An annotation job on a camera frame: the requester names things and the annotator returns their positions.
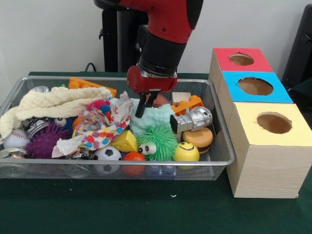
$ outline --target orange toy block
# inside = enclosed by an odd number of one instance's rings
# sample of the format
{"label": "orange toy block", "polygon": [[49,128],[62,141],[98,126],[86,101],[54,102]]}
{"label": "orange toy block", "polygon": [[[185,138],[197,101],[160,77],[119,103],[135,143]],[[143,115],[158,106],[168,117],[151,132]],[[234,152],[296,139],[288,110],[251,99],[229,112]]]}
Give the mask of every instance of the orange toy block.
{"label": "orange toy block", "polygon": [[197,106],[204,106],[204,104],[200,97],[193,95],[190,97],[189,101],[181,101],[178,103],[177,106],[171,106],[171,109],[174,111],[174,113],[177,116],[179,116],[179,115],[185,115],[187,108],[191,110]]}
{"label": "orange toy block", "polygon": [[116,93],[117,93],[116,89],[106,87],[103,85],[99,85],[99,84],[95,84],[93,82],[79,79],[77,77],[70,77],[69,84],[68,84],[69,89],[80,89],[80,88],[90,88],[90,87],[105,87],[109,91],[111,91],[113,98],[116,97]]}

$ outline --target black cable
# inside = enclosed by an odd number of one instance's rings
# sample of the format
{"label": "black cable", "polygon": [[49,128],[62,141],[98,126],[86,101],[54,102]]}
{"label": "black cable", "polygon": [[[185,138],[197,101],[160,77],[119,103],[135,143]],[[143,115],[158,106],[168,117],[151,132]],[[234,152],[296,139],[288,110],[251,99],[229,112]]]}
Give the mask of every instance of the black cable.
{"label": "black cable", "polygon": [[92,68],[93,68],[93,71],[94,71],[94,72],[96,72],[96,71],[97,71],[96,67],[95,67],[95,66],[94,66],[94,64],[93,64],[93,63],[91,63],[91,62],[90,62],[90,63],[88,63],[88,65],[86,66],[86,69],[85,69],[84,71],[85,71],[85,72],[87,72],[90,66],[92,66]]}

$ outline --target green spiky ball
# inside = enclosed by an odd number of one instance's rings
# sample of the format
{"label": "green spiky ball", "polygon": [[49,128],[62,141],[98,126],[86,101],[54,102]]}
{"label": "green spiky ball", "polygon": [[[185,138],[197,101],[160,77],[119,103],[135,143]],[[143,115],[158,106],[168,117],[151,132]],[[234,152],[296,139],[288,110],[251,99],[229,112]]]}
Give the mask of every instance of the green spiky ball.
{"label": "green spiky ball", "polygon": [[156,153],[145,156],[147,160],[169,161],[174,159],[177,140],[170,127],[159,125],[150,127],[145,135],[137,138],[139,145],[155,144]]}

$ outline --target cream knitted blanket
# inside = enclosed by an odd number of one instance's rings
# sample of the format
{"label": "cream knitted blanket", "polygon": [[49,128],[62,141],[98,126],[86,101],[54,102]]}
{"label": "cream knitted blanket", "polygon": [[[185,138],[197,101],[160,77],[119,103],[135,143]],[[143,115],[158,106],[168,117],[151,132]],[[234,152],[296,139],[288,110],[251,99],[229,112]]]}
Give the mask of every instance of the cream knitted blanket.
{"label": "cream knitted blanket", "polygon": [[92,101],[111,98],[111,92],[104,88],[67,89],[54,87],[49,93],[29,92],[19,106],[7,111],[0,118],[0,144],[21,122],[31,117],[68,118],[77,116]]}

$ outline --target white wall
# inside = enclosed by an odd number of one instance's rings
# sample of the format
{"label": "white wall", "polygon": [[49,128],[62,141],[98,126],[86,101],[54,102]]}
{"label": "white wall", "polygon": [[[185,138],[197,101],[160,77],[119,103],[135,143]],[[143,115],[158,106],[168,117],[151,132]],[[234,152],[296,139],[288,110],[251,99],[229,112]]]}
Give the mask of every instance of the white wall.
{"label": "white wall", "polygon": [[[0,81],[8,90],[30,71],[83,71],[88,62],[103,71],[101,12],[92,0],[0,0]],[[0,86],[0,104],[6,95]]]}
{"label": "white wall", "polygon": [[[261,48],[281,77],[311,0],[204,0],[179,72],[207,73],[213,47]],[[29,71],[103,71],[92,0],[0,0],[0,103]]]}
{"label": "white wall", "polygon": [[213,47],[254,47],[262,50],[282,78],[309,3],[311,0],[204,0],[179,72],[208,72]]}

